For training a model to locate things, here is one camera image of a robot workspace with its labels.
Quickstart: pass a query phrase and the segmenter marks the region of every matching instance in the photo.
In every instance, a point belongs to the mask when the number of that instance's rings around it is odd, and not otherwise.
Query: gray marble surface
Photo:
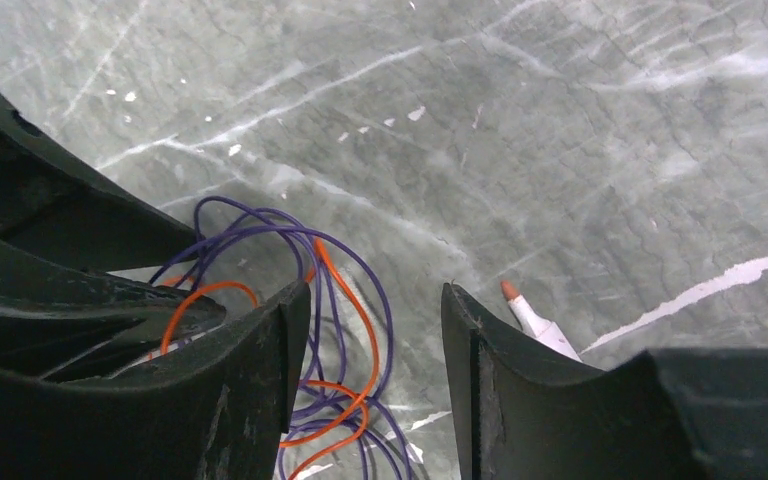
[[[444,281],[508,321],[514,281],[601,367],[768,345],[768,0],[0,0],[0,89],[176,217],[229,195],[365,256],[399,336],[386,402],[430,478],[459,476]],[[214,277],[272,293],[275,242]],[[318,464],[359,475],[351,449]]]

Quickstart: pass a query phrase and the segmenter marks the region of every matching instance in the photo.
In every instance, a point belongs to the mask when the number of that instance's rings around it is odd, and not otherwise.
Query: cable bundle
[[[204,205],[210,202],[217,202],[235,207],[242,213],[222,233],[212,237],[205,237],[201,231],[199,217],[201,209],[204,207]],[[241,226],[243,222],[250,219],[258,220],[261,225],[246,227]],[[278,220],[282,223],[276,223],[273,220]],[[172,258],[149,280],[149,283],[156,282],[164,273],[169,270],[170,267],[179,263],[193,253],[198,253],[198,259],[192,265],[192,267],[190,267],[189,271],[187,271],[181,277],[171,279],[164,283],[174,287],[181,287],[185,282],[190,281],[192,283],[192,293],[179,306],[175,314],[170,319],[169,326],[167,327],[167,330],[163,336],[163,341],[159,351],[152,352],[146,357],[143,357],[137,362],[134,362],[134,364],[150,360],[154,355],[157,354],[165,354],[168,351],[179,348],[186,343],[192,342],[208,333],[205,332],[188,339],[172,342],[175,328],[184,311],[190,304],[192,304],[198,297],[202,295],[210,293],[214,290],[218,290],[220,288],[233,287],[246,292],[253,305],[257,306],[257,298],[255,297],[254,293],[251,291],[251,289],[241,283],[228,281],[201,286],[202,280],[207,270],[216,261],[219,255],[221,255],[232,245],[255,235],[277,233],[287,243],[290,250],[293,252],[293,255],[295,256],[298,278],[304,279],[307,282],[313,282],[315,298],[313,331],[308,336],[308,345],[310,346],[312,352],[312,358],[307,370],[299,382],[299,391],[312,396],[314,400],[310,405],[298,408],[293,412],[290,431],[284,441],[281,442],[281,449],[278,453],[278,472],[281,476],[281,479],[287,480],[283,465],[286,448],[308,443],[316,438],[321,437],[322,435],[325,435],[337,426],[343,426],[351,430],[352,435],[345,440],[320,450],[302,462],[290,474],[289,480],[294,480],[302,470],[304,470],[317,459],[332,453],[352,442],[357,442],[358,444],[364,479],[369,478],[369,462],[366,456],[366,449],[369,448],[371,442],[384,453],[387,461],[390,463],[390,466],[393,468],[393,471],[396,474],[396,478],[401,480],[401,469],[399,468],[393,452],[391,452],[390,448],[388,448],[389,446],[387,445],[386,440],[382,438],[380,434],[368,428],[370,407],[378,410],[381,413],[381,416],[390,425],[393,433],[395,433],[397,448],[394,448],[394,450],[396,450],[398,456],[401,457],[401,463],[404,465],[407,478],[412,479],[413,472],[410,468],[410,459],[407,451],[407,439],[405,438],[404,432],[396,422],[396,419],[381,402],[381,395],[384,392],[384,389],[387,386],[387,382],[390,379],[393,366],[393,318],[392,312],[390,310],[390,304],[387,301],[387,295],[384,292],[384,288],[369,265],[367,265],[366,262],[364,262],[357,253],[352,251],[339,240],[326,233],[305,227],[301,222],[285,212],[268,207],[253,209],[240,202],[225,197],[210,196],[199,201],[193,213],[193,225],[197,234],[197,242]],[[378,341],[375,335],[372,321],[370,320],[369,315],[364,310],[360,301],[352,292],[351,288],[349,288],[349,286],[337,272],[337,269],[334,267],[334,264],[328,255],[323,240],[336,246],[347,255],[349,255],[355,262],[357,262],[357,264],[369,276],[369,279],[372,281],[375,290],[381,298],[381,303],[384,307],[383,311],[385,320],[386,355],[383,362],[384,368],[383,371],[380,372],[380,376],[379,370],[381,369],[381,361],[378,353]],[[302,247],[305,253],[307,253],[307,256],[311,259],[311,265],[307,271],[307,274],[305,274],[305,262],[303,260],[302,253],[299,251],[299,246]],[[342,385],[346,377],[348,357],[346,352],[346,342],[344,338],[343,326],[340,322],[339,312],[337,311],[337,293],[334,288],[335,282],[357,310],[358,314],[363,320],[364,326],[366,327],[366,331],[370,339],[373,371],[370,375],[369,381],[360,392],[353,392],[352,390]],[[338,366],[339,373],[337,375],[336,381],[334,382],[325,380],[324,368],[322,362],[320,361],[319,354],[322,328],[322,298],[324,295],[327,295],[329,301],[331,302],[331,315],[334,319],[334,329],[340,354],[340,364]],[[343,404],[346,402],[349,402],[349,404],[344,407]],[[331,420],[312,418],[328,411],[336,414],[336,416]],[[302,434],[307,435],[302,438],[296,438]]]

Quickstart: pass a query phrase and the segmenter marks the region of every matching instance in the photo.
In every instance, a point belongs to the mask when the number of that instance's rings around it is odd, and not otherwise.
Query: stone surface
[[[458,478],[444,281],[509,321],[513,281],[606,368],[768,345],[768,0],[0,0],[0,89],[176,217],[224,194],[360,252],[395,312],[385,400],[420,421],[424,478]],[[275,242],[212,277],[274,292],[293,275]],[[359,475],[351,449],[319,464]]]

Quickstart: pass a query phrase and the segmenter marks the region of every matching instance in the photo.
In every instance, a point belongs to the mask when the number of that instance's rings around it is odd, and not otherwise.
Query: orange marker tip
[[[502,287],[502,295],[505,297],[505,300],[511,301],[519,296],[519,290],[516,289],[513,285],[511,285],[511,282],[507,280],[502,280],[499,283],[499,286]]]

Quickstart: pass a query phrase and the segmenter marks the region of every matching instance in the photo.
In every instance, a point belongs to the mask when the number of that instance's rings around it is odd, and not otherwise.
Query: white marker
[[[511,311],[514,312],[514,316],[516,316],[524,332],[531,330],[534,339],[538,342],[561,355],[565,355],[577,362],[581,361],[557,323],[537,315],[537,312],[525,301],[525,297],[510,282],[503,281],[501,287],[502,295],[508,301],[508,306],[511,307]]]

